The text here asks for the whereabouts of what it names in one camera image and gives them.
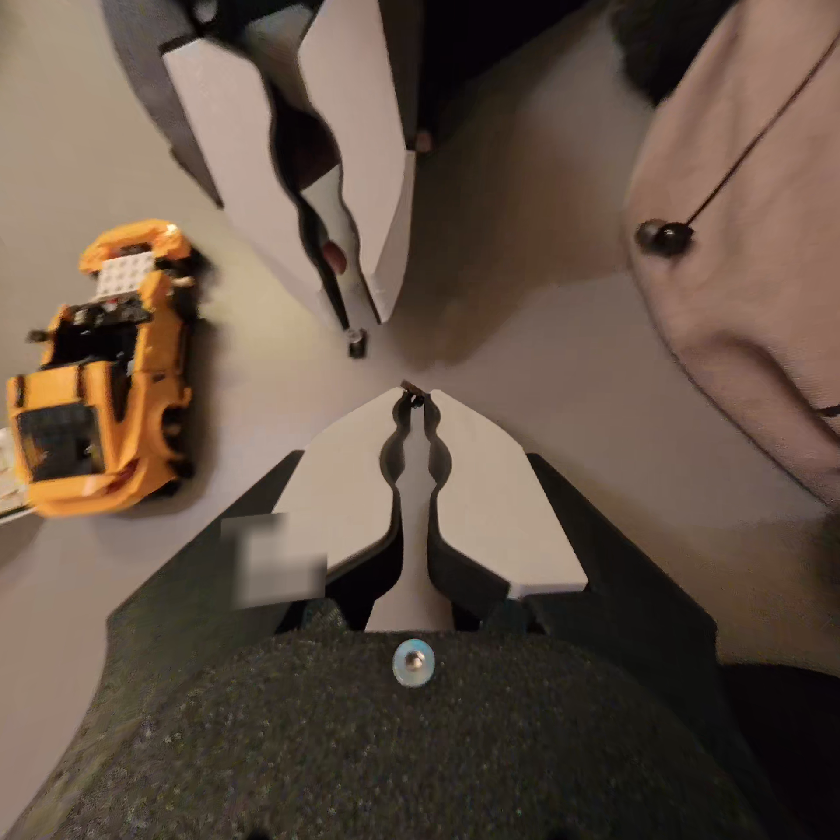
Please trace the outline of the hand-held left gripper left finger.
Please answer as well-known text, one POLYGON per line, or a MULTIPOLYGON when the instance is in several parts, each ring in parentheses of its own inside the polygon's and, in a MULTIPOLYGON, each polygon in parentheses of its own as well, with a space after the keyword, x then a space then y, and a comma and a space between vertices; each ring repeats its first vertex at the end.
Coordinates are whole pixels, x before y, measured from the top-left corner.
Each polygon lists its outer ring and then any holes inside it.
POLYGON ((393 543, 409 413, 410 397, 397 386, 310 442, 273 509, 292 559, 324 559, 327 574, 347 574, 393 543))

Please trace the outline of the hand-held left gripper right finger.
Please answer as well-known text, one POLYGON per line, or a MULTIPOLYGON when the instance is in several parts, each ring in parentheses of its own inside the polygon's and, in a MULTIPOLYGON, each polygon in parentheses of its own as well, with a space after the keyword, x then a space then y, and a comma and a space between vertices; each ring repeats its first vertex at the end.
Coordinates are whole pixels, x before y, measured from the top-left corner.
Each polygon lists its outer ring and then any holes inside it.
POLYGON ((449 599, 582 592, 587 575, 519 442, 440 390, 425 424, 434 585, 449 599))

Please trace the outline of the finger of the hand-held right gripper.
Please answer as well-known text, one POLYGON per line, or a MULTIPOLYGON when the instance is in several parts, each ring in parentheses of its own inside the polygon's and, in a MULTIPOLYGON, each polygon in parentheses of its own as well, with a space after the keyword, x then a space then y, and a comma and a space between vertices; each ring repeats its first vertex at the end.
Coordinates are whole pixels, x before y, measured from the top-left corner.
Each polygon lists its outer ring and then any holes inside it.
POLYGON ((323 2, 298 64, 310 104, 338 147, 360 273, 376 317, 388 322, 406 273, 416 156, 403 134, 379 2, 323 2))
POLYGON ((162 58, 231 225, 297 302, 329 328, 348 329, 338 284, 304 241, 301 201, 280 177, 275 113, 257 67, 207 38, 162 58))

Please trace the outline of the orange lego car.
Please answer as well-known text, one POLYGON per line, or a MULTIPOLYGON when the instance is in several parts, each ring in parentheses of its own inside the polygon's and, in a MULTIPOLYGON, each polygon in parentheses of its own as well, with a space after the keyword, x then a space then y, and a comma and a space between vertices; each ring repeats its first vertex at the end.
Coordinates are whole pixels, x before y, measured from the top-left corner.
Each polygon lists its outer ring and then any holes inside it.
POLYGON ((27 341, 37 370, 7 381, 14 465, 42 518, 112 515, 194 476, 188 364, 203 257, 173 222, 112 228, 81 254, 91 297, 27 341))

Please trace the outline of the black earbud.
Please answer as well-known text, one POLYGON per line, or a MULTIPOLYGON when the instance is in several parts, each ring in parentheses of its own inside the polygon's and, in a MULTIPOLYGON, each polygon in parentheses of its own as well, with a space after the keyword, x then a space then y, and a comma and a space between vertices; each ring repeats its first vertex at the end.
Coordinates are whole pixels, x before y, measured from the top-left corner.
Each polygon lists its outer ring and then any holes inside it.
POLYGON ((694 235, 693 227, 687 223, 648 219, 636 228, 634 241, 647 256, 674 259, 687 252, 694 235))

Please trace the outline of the white sticker sheet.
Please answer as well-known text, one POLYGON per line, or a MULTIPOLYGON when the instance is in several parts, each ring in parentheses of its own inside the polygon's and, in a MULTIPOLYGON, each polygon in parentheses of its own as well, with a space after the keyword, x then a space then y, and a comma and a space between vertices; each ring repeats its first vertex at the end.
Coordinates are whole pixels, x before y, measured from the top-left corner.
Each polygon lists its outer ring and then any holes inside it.
POLYGON ((16 471, 12 432, 1 428, 1 525, 14 522, 33 512, 26 498, 24 483, 16 471))

